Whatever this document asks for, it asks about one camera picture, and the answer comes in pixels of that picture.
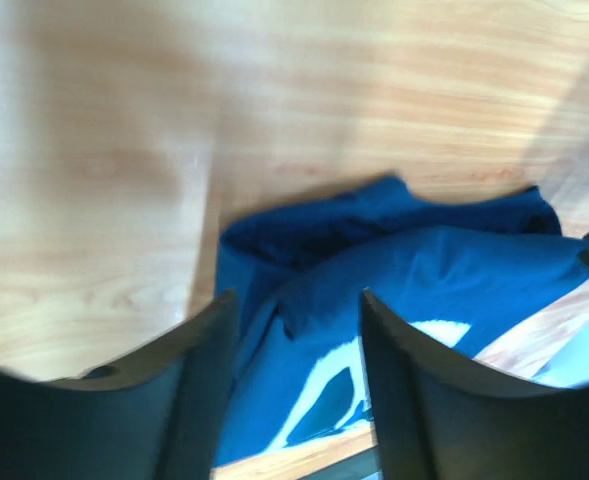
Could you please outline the blue printed t shirt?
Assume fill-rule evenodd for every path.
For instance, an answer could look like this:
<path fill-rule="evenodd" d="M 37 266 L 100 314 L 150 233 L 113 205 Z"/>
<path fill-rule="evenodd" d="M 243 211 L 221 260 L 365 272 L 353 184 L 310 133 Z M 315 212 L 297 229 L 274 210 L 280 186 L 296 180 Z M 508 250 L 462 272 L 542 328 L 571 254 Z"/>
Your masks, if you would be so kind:
<path fill-rule="evenodd" d="M 219 238 L 215 286 L 240 334 L 216 464 L 368 424 L 360 296 L 468 357 L 589 279 L 540 191 L 435 204 L 386 176 L 243 218 Z"/>

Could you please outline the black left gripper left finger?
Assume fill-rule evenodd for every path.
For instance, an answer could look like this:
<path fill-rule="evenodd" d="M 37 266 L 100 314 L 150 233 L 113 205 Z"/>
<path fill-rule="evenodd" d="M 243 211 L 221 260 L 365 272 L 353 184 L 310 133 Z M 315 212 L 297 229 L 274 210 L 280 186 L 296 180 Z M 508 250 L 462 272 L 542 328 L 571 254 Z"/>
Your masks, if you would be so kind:
<path fill-rule="evenodd" d="M 238 338 L 226 291 L 194 318 L 80 378 L 0 369 L 0 479 L 206 479 Z"/>

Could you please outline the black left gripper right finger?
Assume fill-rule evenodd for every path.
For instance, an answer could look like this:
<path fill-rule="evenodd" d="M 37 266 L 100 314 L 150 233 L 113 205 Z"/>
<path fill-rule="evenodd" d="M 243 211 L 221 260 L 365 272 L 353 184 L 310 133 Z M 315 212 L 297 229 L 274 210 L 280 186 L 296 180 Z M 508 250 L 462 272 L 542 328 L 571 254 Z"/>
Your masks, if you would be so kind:
<path fill-rule="evenodd" d="M 361 297 L 386 479 L 589 479 L 589 384 L 551 388 L 446 347 Z"/>

